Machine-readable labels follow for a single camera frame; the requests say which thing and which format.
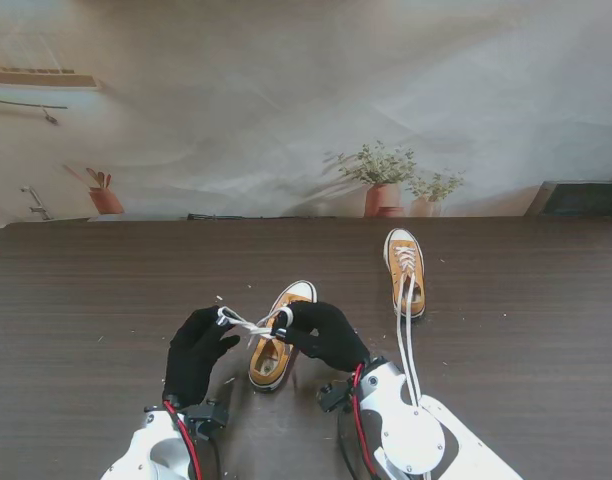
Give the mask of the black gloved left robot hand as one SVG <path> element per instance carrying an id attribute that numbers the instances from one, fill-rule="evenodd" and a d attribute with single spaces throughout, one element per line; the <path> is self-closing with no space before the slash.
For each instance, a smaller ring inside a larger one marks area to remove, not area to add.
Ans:
<path id="1" fill-rule="evenodd" d="M 213 367 L 240 342 L 239 335 L 225 336 L 231 326 L 217 323 L 218 310 L 195 310 L 170 341 L 162 400 L 176 409 L 202 403 Z"/>

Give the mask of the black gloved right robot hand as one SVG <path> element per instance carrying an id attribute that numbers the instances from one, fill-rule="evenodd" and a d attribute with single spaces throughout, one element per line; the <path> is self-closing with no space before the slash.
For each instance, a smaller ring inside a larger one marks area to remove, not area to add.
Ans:
<path id="1" fill-rule="evenodd" d="M 344 313 L 326 302 L 291 302 L 277 315 L 271 335 L 343 372 L 354 372 L 370 359 L 369 350 Z"/>

